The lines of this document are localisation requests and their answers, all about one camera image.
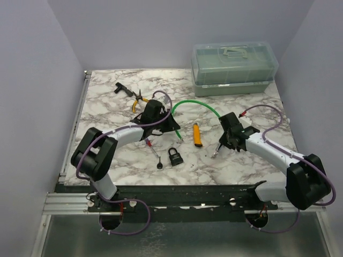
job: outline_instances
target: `plastic storage box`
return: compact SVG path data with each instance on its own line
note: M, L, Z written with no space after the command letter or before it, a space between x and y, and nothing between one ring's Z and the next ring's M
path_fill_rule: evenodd
M279 66L267 42L198 44L191 65L195 96L261 93Z

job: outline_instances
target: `yellow lighter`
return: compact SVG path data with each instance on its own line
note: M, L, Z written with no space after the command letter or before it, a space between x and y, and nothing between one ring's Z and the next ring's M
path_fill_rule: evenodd
M200 140L200 130L199 130L199 126L198 123L194 123L193 125L193 138L194 138L194 145L196 147L202 147L203 144Z

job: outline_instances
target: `red-handled screwdriver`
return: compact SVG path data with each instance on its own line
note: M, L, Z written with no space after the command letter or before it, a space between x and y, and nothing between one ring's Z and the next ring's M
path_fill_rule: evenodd
M155 154L155 156L157 157L157 159L159 159L160 156L156 153L155 149L152 147L149 138L146 138L146 139L145 139L145 143L151 148L151 150L154 152L154 154Z

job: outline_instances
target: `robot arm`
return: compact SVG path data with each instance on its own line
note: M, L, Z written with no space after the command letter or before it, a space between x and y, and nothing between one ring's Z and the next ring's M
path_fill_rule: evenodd
M261 201L291 202L296 208L305 210L331 192L329 184L314 169L298 160L303 158L309 161L325 174L322 162L316 155L304 156L268 139L273 145L289 153L285 154L266 143L258 129L252 126L244 128L233 112L220 117L219 121L224 129L219 140L221 146L254 153L286 176L284 182L264 182L258 185L255 192Z
M108 170L116 149L127 145L128 143L144 140L151 135L154 130L158 130L161 133L179 130L180 126L175 122L172 115L169 115L162 123L154 126L138 126L155 123L156 121L163 119L168 111L169 110L166 110L161 102L149 100L143 113L135 117L125 126L116 128L115 132L112 134L104 135L106 134L105 131L102 132L94 127L88 129L71 157L71 164L74 167L77 167L89 145L92 144L96 138L102 137L93 145L93 149L98 148L99 151L96 153L95 151L90 150L86 153L80 166L80 172L91 179L93 186L103 197L111 199L117 192L117 187L111 181Z

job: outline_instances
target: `black mounting plate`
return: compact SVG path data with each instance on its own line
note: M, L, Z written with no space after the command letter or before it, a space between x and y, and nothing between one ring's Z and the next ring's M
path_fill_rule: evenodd
M245 210L260 210L264 202L255 198L255 185L206 185L206 186L118 186L112 200L139 199L149 206L151 222L245 222ZM119 204L107 203L98 196L91 196L94 206L89 212L120 211ZM217 206L196 208L195 206ZM266 203L268 209L276 205ZM137 202L131 207L124 203L124 222L140 223L147 219L145 207Z

